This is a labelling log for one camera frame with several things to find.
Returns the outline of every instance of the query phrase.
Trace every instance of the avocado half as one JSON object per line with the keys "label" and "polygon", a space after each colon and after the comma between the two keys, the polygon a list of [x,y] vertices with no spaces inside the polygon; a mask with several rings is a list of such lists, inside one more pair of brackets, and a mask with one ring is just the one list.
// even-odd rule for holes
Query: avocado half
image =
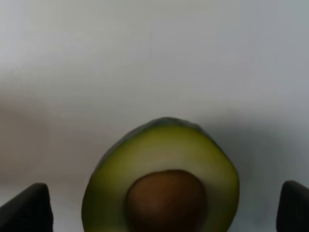
{"label": "avocado half", "polygon": [[124,202],[142,176],[184,170],[207,193],[207,219],[201,232],[226,232],[239,202],[239,177],[232,162],[197,124],[159,118],[125,135],[103,156],[85,191],[85,232],[128,232]]}

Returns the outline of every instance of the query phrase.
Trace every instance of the white surface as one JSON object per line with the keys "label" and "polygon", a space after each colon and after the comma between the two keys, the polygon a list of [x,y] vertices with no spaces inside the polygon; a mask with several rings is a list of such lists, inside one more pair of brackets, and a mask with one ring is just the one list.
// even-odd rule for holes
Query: white surface
{"label": "white surface", "polygon": [[0,0],[0,203],[49,185],[82,232],[104,151],[159,116],[200,123],[239,169],[231,232],[274,232],[309,186],[307,0]]}

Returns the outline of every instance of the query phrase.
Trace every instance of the brown avocado seed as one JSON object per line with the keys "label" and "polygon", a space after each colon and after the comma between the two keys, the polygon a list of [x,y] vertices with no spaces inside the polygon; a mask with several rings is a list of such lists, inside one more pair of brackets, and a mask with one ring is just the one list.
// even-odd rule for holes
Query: brown avocado seed
{"label": "brown avocado seed", "polygon": [[127,192],[125,214],[130,232],[198,232],[207,216],[206,192],[187,171],[150,173]]}

